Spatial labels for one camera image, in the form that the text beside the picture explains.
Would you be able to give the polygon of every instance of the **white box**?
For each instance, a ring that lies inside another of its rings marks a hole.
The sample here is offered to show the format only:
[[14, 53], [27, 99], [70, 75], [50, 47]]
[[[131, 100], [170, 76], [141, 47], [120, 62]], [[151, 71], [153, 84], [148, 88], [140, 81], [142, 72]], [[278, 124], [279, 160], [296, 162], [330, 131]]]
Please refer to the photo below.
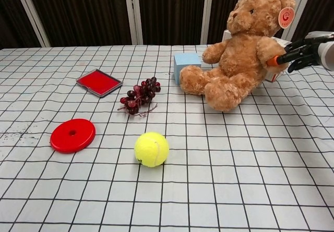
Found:
[[[222, 41], [230, 39], [231, 37], [232, 37], [231, 33], [228, 30], [225, 30], [224, 34], [223, 34], [223, 40]], [[274, 38], [282, 47], [285, 47], [289, 43], [291, 43], [289, 41], [286, 41], [286, 40], [283, 40], [283, 39], [280, 39], [280, 38], [275, 38], [275, 37], [272, 37], [272, 38]], [[279, 78], [283, 73], [284, 73], [284, 71], [282, 71], [281, 73], [278, 73], [278, 74], [267, 72], [265, 80], [267, 80], [268, 82], [275, 82], [276, 79]]]

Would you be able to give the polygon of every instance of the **red plate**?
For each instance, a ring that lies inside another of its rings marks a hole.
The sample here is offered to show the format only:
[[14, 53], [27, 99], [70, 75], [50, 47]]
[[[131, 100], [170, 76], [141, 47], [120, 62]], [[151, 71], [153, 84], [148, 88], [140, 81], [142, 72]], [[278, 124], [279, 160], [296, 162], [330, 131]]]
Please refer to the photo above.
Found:
[[50, 144], [61, 153], [74, 153], [87, 147], [95, 137], [95, 126], [86, 119], [60, 124], [51, 134]]

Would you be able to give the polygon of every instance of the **teddy bear head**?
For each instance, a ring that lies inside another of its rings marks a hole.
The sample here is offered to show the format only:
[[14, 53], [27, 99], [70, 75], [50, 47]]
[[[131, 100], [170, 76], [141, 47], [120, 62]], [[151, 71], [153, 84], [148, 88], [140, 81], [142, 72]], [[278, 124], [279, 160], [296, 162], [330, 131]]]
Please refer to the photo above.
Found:
[[227, 29], [231, 34], [245, 33], [272, 37], [280, 30], [279, 13], [294, 9], [295, 0], [238, 0], [230, 12]]

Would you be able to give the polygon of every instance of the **teddy bear leg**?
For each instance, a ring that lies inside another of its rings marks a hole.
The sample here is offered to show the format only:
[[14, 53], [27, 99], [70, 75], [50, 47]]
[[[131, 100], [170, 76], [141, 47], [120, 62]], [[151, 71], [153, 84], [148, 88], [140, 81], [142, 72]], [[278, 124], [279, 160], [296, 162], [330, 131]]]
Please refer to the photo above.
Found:
[[203, 71], [195, 65], [189, 65], [180, 71], [180, 87], [188, 94], [203, 95], [205, 85], [210, 82], [211, 78], [221, 76], [222, 71], [219, 67]]
[[237, 107], [259, 83], [245, 74], [218, 78], [205, 86], [206, 101], [217, 111], [229, 111]]

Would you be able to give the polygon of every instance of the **blue foam block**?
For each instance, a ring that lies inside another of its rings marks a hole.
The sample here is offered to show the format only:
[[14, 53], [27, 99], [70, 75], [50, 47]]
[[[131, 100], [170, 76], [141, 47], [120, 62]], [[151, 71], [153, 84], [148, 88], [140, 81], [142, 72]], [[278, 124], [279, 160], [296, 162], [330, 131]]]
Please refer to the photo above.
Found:
[[201, 67], [197, 53], [177, 53], [174, 55], [174, 78], [176, 85], [180, 85], [181, 69], [189, 65]]

